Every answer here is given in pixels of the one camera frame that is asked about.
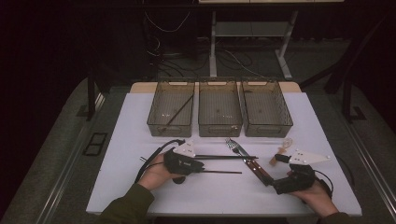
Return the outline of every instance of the person's arm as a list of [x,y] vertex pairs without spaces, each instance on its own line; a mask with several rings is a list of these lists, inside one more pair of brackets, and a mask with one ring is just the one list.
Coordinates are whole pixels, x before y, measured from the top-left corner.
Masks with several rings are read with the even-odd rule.
[[163,166],[163,154],[158,155],[137,184],[133,184],[128,192],[121,198],[114,200],[96,220],[96,224],[145,223],[146,213],[154,201],[152,189],[160,187],[171,178],[180,177],[168,172]]
[[346,213],[340,213],[326,190],[315,181],[310,189],[292,192],[305,201],[321,218],[321,224],[353,224],[355,221]]

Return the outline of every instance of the chopstick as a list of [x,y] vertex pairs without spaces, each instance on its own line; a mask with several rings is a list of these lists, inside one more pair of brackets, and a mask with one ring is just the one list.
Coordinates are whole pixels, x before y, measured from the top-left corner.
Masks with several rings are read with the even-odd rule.
[[172,123],[172,121],[176,118],[176,116],[180,113],[180,111],[183,110],[184,106],[186,106],[187,103],[188,103],[193,97],[194,97],[194,93],[190,96],[190,98],[186,101],[186,103],[184,103],[184,104],[181,106],[181,108],[176,112],[176,114],[175,114],[171,119],[169,119],[169,121],[166,123],[166,126],[168,126],[169,124]]
[[199,173],[231,174],[231,175],[241,175],[242,174],[242,172],[239,172],[239,171],[207,171],[207,170],[203,170]]
[[196,160],[254,160],[255,156],[217,156],[217,155],[195,155]]

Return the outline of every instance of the fork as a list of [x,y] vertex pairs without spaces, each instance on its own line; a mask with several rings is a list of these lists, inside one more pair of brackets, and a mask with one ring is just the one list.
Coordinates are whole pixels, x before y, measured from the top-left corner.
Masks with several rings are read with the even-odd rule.
[[[225,142],[228,148],[233,153],[241,157],[248,156],[248,153],[245,150],[244,150],[244,154],[246,155],[241,154],[239,149],[240,148],[242,149],[242,147],[231,138],[226,138]],[[262,169],[262,167],[256,161],[246,160],[246,159],[243,159],[243,161],[247,165],[247,167],[254,173],[254,175],[256,175],[265,186],[271,185],[274,182],[274,179],[270,175],[268,175],[268,173],[265,172],[264,169]]]
[[231,138],[226,138],[225,139],[225,143],[227,144],[227,147],[236,155],[238,156],[243,156],[241,154],[241,152],[238,149],[238,144],[236,144],[236,142],[234,140],[232,140]]

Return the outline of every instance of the floor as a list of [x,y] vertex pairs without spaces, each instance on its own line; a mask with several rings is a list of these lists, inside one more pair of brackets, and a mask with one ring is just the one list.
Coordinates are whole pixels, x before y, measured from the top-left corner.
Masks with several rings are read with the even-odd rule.
[[[158,77],[208,76],[208,40],[200,38],[198,42],[196,59],[185,58],[177,53],[177,49],[169,49],[164,60],[157,61]],[[291,81],[301,83],[332,65],[343,55],[348,44],[347,40],[290,42],[285,59],[293,76]],[[277,39],[219,39],[218,76],[265,76],[282,80],[274,54],[279,46]],[[395,223],[396,216],[390,209],[395,204],[392,192],[396,189],[396,179],[392,175],[396,168],[395,134],[357,88],[352,92],[352,105],[358,106],[366,119],[346,122],[340,113],[342,93],[326,94],[323,90],[326,80],[325,77],[303,91],[308,94],[334,154],[361,204],[362,216],[354,218],[359,223]],[[70,95],[1,224],[95,221],[96,215],[87,214],[85,208],[130,87],[115,86],[109,93],[98,93],[97,112],[91,121],[87,121],[86,86],[84,80]],[[102,152],[96,157],[84,156],[81,152],[93,133],[107,133]],[[170,222],[175,221],[188,220],[173,219]],[[289,224],[316,221],[312,217],[288,218]],[[169,220],[157,218],[153,222],[167,223]],[[253,218],[248,222],[284,223],[285,220]],[[201,219],[200,223],[235,222],[224,218]]]

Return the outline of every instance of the metal frame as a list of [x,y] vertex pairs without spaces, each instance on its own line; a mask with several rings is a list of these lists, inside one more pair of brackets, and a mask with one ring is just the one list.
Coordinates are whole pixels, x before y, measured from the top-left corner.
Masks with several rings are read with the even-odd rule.
[[[98,97],[96,98],[95,111],[100,111],[103,104],[105,103],[105,96],[99,93]],[[98,117],[98,113],[92,115],[91,121],[87,121],[84,126],[81,128],[81,131],[78,134],[78,138],[76,143],[73,147],[72,152],[70,153],[69,158],[67,159],[64,168],[61,171],[54,187],[52,188],[51,192],[49,193],[49,197],[44,205],[43,209],[41,210],[40,215],[38,216],[35,224],[46,224],[50,223],[53,217],[53,214],[58,207],[59,202],[64,195],[64,190],[71,179],[75,166],[78,162],[79,157],[82,155],[82,151],[84,149],[84,142],[88,138],[90,131],[94,123],[96,122]]]
[[[297,20],[297,15],[298,15],[297,10],[294,10],[291,13],[290,20],[289,20],[289,22],[287,22],[286,29],[284,31],[284,34],[282,35],[283,36],[282,45],[281,45],[280,49],[276,49],[276,51],[275,51],[277,61],[279,63],[280,69],[282,70],[282,73],[283,73],[283,76],[285,77],[285,79],[292,79],[289,67],[287,65],[287,62],[286,62],[284,56],[285,56],[286,48],[288,47],[288,44],[290,42],[291,33],[293,31],[294,24]],[[210,36],[210,56],[209,56],[209,72],[210,72],[211,77],[217,76],[216,36],[230,36],[230,35],[227,35],[227,27],[225,27],[225,28],[223,27],[224,29],[222,30],[222,32],[219,35],[217,34],[219,25],[222,25],[225,23],[234,23],[234,22],[219,23],[216,21],[216,11],[212,12],[212,33]],[[240,22],[240,23],[242,26],[247,23],[251,25],[251,22]],[[272,22],[272,24],[273,25],[281,25],[280,22],[278,22],[278,23]],[[248,32],[248,33],[241,31],[241,33],[239,33],[239,34],[232,34],[232,36],[279,36],[279,34],[276,33],[276,29],[272,29],[274,31],[273,34],[271,34],[270,30],[271,29],[266,31],[265,34],[255,34],[253,32],[253,30],[250,30],[250,32]]]
[[[338,102],[335,97],[330,98],[332,107],[335,110],[338,110]],[[385,177],[381,174],[379,168],[376,166],[372,156],[370,155],[369,151],[367,150],[364,143],[361,141],[359,134],[353,127],[353,124],[348,122],[345,117],[341,113],[337,113],[339,119],[344,123],[346,130],[349,133],[350,138],[353,140],[353,143],[356,146],[356,152],[361,159],[361,162],[364,165],[368,175],[372,179],[376,189],[378,190],[379,195],[382,198],[385,206],[388,208],[390,215],[392,216],[393,220],[396,222],[396,195],[393,189],[389,186]]]

